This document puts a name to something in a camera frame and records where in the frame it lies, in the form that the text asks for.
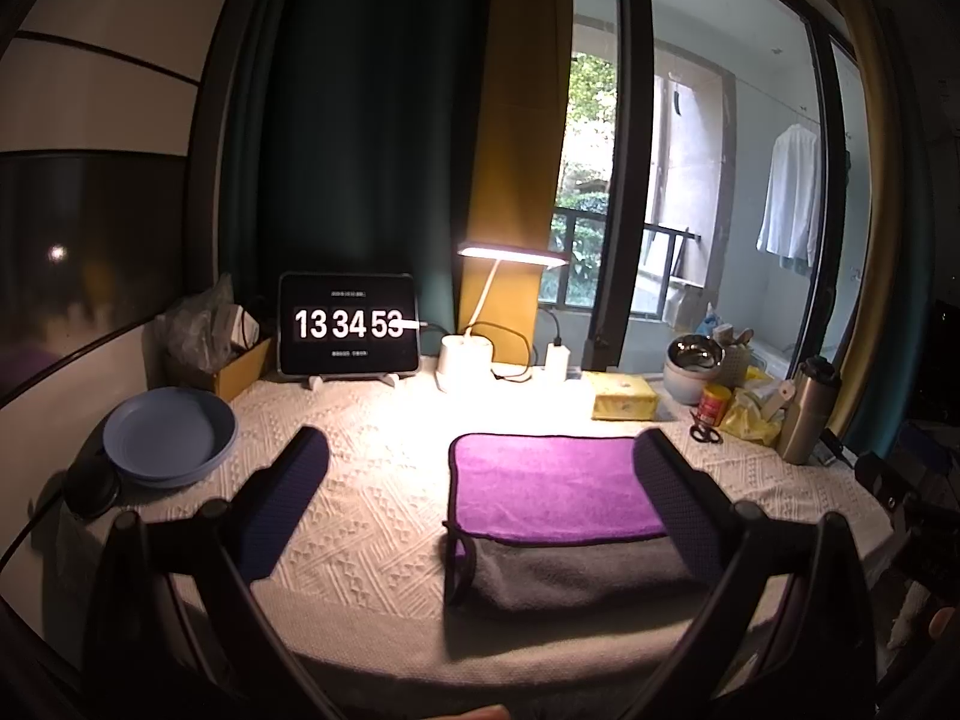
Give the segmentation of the purple and grey towel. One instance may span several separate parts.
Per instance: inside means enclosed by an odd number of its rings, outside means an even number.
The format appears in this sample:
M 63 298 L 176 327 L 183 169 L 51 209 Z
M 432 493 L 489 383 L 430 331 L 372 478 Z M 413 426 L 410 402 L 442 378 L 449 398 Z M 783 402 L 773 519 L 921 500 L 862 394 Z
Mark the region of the purple and grey towel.
M 630 437 L 464 434 L 449 445 L 444 601 L 558 617 L 698 596 Z

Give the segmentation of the black scissors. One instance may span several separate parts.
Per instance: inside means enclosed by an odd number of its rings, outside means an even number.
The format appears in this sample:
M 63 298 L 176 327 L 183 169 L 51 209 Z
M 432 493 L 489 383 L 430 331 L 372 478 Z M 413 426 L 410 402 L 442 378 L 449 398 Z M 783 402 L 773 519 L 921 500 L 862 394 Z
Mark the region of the black scissors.
M 688 431 L 690 437 L 698 444 L 715 444 L 719 445 L 722 442 L 722 436 L 713 426 L 704 426 L 699 422 L 695 422 L 690 426 L 690 431 Z

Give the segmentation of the yellow plastic bag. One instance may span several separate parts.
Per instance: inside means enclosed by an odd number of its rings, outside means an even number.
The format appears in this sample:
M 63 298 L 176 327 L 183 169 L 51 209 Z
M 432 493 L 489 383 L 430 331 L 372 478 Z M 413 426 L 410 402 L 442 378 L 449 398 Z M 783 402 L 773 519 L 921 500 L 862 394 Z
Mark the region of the yellow plastic bag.
M 726 415 L 719 423 L 721 433 L 747 440 L 754 444 L 773 447 L 781 433 L 784 422 L 784 410 L 778 410 L 769 418 L 763 416 L 763 408 L 752 392 L 745 388 L 736 388 Z

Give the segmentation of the red tin can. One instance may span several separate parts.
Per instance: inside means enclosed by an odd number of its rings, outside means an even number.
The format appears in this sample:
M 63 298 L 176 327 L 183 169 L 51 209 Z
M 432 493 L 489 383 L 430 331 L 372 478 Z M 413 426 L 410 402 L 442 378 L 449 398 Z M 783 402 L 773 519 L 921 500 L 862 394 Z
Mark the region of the red tin can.
M 729 388 L 716 382 L 707 383 L 701 390 L 697 408 L 698 421 L 709 427 L 719 426 L 731 400 L 732 392 Z

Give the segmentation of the blue plastic plate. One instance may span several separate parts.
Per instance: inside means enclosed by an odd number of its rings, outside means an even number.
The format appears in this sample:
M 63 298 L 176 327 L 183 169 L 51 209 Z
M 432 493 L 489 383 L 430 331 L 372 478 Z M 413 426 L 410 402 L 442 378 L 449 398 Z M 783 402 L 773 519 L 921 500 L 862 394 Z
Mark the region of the blue plastic plate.
M 135 483 L 176 489 L 213 473 L 228 458 L 238 433 L 235 411 L 217 395 L 156 388 L 110 413 L 103 447 L 119 472 Z

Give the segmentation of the white ceramic bowl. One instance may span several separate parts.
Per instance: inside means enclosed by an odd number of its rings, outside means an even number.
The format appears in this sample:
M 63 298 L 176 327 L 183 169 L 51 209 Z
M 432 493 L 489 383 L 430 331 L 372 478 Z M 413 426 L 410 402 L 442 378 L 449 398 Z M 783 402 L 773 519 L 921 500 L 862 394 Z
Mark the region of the white ceramic bowl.
M 662 375 L 665 390 L 677 403 L 695 406 L 700 403 L 703 388 L 718 378 L 719 367 L 682 367 L 666 359 Z

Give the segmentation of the cardboard box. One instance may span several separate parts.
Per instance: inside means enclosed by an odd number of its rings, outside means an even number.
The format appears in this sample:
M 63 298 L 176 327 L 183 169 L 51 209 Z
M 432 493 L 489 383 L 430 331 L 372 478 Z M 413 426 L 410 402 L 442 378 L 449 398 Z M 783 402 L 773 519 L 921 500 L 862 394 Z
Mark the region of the cardboard box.
M 275 366 L 274 346 L 274 340 L 269 338 L 228 362 L 213 376 L 213 394 L 224 401 L 233 401 L 252 383 L 267 376 Z

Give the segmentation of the yellow tissue pack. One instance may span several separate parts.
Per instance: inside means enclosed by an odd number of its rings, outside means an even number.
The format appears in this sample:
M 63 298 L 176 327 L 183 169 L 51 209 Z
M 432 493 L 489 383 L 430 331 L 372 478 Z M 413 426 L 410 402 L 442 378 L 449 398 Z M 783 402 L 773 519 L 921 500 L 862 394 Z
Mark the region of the yellow tissue pack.
M 640 374 L 586 371 L 594 400 L 590 416 L 599 421 L 652 421 L 659 397 L 651 383 Z

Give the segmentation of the stainless steel bowl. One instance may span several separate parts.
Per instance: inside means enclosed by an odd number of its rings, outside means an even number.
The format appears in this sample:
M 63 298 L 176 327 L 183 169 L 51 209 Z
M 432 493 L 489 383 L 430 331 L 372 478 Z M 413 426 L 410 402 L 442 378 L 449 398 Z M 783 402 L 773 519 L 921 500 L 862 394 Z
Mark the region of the stainless steel bowl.
M 724 348 L 712 338 L 688 333 L 669 344 L 667 359 L 679 369 L 711 371 L 724 361 Z

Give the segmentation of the stainless steel thermos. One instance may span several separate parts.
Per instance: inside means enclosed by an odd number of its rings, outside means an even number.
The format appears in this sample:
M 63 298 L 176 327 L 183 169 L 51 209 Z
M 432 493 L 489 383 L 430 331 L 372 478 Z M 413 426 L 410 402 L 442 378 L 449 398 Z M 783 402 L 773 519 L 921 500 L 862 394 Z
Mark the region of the stainless steel thermos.
M 796 393 L 789 401 L 776 451 L 791 465 L 805 465 L 827 427 L 841 388 L 838 369 L 823 356 L 807 358 L 793 378 Z

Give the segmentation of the tablet showing clock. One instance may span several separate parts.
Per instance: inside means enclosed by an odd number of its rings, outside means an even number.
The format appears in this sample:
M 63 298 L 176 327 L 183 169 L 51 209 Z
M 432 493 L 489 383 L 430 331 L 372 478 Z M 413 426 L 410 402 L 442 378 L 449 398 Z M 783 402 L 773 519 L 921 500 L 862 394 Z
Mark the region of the tablet showing clock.
M 277 369 L 285 377 L 323 379 L 415 374 L 415 281 L 387 273 L 281 275 Z

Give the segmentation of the white power adapter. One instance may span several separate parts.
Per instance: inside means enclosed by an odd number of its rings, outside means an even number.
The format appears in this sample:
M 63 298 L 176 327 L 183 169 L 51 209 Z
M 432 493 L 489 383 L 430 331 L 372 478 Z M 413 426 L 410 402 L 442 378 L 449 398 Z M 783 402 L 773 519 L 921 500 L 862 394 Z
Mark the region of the white power adapter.
M 544 360 L 544 376 L 550 382 L 565 382 L 571 351 L 563 343 L 550 343 Z

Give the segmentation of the white desk lamp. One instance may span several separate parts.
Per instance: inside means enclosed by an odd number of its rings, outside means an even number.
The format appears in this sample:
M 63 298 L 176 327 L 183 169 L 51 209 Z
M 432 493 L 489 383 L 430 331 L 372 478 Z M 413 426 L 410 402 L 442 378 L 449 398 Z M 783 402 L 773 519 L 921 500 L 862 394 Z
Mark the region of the white desk lamp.
M 501 266 L 505 263 L 532 266 L 540 270 L 555 270 L 555 268 L 567 266 L 568 257 L 550 250 L 482 241 L 462 242 L 457 247 L 457 254 L 462 259 L 488 262 L 490 268 L 464 328 L 460 332 L 448 333 L 441 338 L 438 362 L 434 369 L 436 385 L 444 394 L 460 394 L 460 392 L 471 392 L 475 388 L 485 387 L 495 380 L 526 383 L 532 377 L 530 373 L 532 343 L 524 337 L 523 333 L 516 332 L 512 327 L 501 327 L 498 323 L 483 320 L 483 309 L 487 307 L 494 282 L 498 278 Z M 494 328 L 523 340 L 526 345 L 527 361 L 524 362 L 521 372 L 505 374 L 494 369 L 494 343 L 483 335 L 477 335 L 475 333 L 477 327 Z

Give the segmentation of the yellow curtain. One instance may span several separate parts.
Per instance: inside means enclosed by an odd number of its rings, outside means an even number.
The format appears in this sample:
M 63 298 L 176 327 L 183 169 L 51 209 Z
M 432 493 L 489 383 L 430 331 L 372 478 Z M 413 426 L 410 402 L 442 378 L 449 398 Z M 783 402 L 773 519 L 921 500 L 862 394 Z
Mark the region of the yellow curtain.
M 573 0 L 490 0 L 466 241 L 529 249 L 548 245 L 562 162 L 573 41 Z M 464 328 L 490 264 L 462 260 Z M 501 266 L 482 319 L 534 340 L 540 268 Z M 527 361 L 514 335 L 477 327 L 494 360 Z

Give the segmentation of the dark green curtain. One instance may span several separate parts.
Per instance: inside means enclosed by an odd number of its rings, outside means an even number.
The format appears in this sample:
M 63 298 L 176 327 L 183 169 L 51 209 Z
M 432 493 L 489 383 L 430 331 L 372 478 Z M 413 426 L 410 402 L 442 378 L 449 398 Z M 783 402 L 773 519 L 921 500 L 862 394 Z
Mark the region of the dark green curtain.
M 490 0 L 252 0 L 218 263 L 263 327 L 286 273 L 405 273 L 452 328 Z

